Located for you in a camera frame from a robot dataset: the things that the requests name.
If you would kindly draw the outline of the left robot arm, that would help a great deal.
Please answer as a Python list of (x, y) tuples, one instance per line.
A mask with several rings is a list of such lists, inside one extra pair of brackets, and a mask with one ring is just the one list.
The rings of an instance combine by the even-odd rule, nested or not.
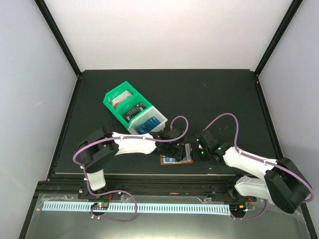
[(79, 145), (73, 161), (83, 170), (90, 194), (101, 199), (107, 193), (104, 167), (113, 157), (140, 153), (181, 162), (190, 157), (190, 146), (184, 142), (184, 135), (178, 129), (133, 135), (102, 127)]

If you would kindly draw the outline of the brown leather card holder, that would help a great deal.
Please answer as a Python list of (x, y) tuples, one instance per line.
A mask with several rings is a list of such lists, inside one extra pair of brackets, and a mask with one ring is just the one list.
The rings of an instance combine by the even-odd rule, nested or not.
[[(163, 164), (164, 157), (171, 157), (177, 160), (177, 163)], [(161, 165), (179, 165), (179, 164), (191, 164), (193, 163), (193, 148), (190, 143), (179, 144), (175, 147), (174, 151), (170, 155), (161, 155)]]

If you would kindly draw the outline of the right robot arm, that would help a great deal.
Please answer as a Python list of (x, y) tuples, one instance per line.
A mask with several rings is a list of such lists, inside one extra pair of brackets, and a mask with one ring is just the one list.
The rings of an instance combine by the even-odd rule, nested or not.
[(237, 201), (243, 196), (266, 199), (288, 214), (293, 214), (311, 195), (311, 186), (288, 158), (268, 159), (220, 143), (208, 130), (196, 135), (199, 156), (214, 164), (226, 165), (247, 173), (227, 187), (227, 196)]

